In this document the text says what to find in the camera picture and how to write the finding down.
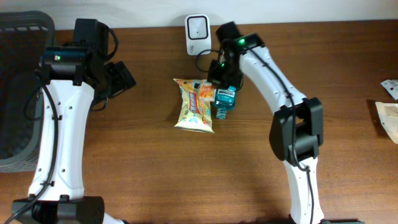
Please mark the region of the teal mouthwash bottle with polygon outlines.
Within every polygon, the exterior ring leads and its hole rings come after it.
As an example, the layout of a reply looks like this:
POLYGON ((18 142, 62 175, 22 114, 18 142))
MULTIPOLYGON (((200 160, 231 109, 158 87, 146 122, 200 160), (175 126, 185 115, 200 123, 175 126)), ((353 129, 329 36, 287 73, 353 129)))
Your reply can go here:
POLYGON ((215 93, 214 106, 217 108, 216 117, 225 119, 227 112, 233 110, 236 104, 236 87, 229 86, 227 89, 218 88, 215 93))

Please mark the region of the yellow snack bag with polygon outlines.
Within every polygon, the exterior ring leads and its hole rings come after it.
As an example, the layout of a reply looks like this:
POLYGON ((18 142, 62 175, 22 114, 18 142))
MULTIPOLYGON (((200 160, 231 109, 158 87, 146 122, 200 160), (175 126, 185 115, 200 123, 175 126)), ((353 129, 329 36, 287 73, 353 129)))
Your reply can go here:
POLYGON ((177 124, 178 129, 213 134, 211 105, 199 99, 201 80, 184 80, 174 78, 180 88, 182 97, 181 112, 177 124))

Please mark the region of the clear blister pack white card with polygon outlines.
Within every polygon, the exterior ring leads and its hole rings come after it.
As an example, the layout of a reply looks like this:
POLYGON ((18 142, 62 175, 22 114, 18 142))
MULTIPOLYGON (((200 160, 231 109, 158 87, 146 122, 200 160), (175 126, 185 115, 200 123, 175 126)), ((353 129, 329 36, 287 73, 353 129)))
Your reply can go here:
POLYGON ((397 80, 384 80, 381 82, 384 89, 393 97, 393 99, 398 99, 398 81, 397 80))

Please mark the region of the beige paper pouch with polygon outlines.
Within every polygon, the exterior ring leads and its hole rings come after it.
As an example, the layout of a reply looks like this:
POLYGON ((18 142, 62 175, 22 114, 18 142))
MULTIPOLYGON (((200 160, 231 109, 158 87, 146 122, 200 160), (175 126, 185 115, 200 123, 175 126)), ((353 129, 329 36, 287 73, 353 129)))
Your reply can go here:
POLYGON ((397 103, 375 102, 375 105, 382 127, 397 144, 397 103))

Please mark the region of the small orange box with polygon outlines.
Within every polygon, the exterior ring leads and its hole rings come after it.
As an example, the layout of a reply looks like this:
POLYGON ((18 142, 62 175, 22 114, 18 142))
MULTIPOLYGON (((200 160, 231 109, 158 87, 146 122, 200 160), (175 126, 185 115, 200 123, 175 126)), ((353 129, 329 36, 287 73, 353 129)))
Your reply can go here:
POLYGON ((199 100, 212 102, 215 100, 215 91, 216 89, 213 87, 212 83, 207 80, 202 80, 199 89, 199 100))

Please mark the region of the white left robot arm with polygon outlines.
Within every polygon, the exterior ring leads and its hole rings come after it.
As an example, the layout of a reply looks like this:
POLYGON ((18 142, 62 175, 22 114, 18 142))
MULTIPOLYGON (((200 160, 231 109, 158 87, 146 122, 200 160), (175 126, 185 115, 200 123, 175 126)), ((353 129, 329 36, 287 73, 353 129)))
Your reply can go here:
POLYGON ((21 223, 116 223, 100 196, 85 195, 82 158, 86 121, 97 104, 135 86, 124 63, 112 62, 114 31, 96 19, 77 19, 73 39, 47 47, 35 76, 44 97, 39 159, 27 198, 12 204, 21 223))

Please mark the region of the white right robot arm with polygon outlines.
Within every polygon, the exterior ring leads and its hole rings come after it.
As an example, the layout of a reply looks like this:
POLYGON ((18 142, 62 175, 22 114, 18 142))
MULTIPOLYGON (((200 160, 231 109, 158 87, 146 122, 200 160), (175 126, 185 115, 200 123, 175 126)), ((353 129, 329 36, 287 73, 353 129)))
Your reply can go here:
POLYGON ((323 144, 323 106, 307 98, 285 77, 258 34, 242 35, 234 22, 216 30, 218 58, 207 80, 219 90, 241 88, 248 77, 273 114, 269 142, 286 169, 292 223, 322 223, 317 186, 319 148, 323 144))

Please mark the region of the white barcode scanner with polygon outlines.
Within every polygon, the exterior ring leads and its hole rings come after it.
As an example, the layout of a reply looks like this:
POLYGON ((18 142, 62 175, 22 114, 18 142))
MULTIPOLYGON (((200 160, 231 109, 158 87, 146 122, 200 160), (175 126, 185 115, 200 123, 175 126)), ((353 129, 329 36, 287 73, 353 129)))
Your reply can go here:
POLYGON ((211 50, 211 31, 209 17, 192 14, 185 18, 187 54, 197 56, 209 54, 211 50))

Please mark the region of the dark grey plastic basket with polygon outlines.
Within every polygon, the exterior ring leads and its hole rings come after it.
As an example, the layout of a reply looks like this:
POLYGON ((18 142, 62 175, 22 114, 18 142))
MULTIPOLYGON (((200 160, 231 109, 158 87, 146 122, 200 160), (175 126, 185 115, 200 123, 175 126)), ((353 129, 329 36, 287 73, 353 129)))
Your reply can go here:
POLYGON ((1 13, 1 172, 36 168, 44 98, 35 75, 55 26, 41 11, 1 13))

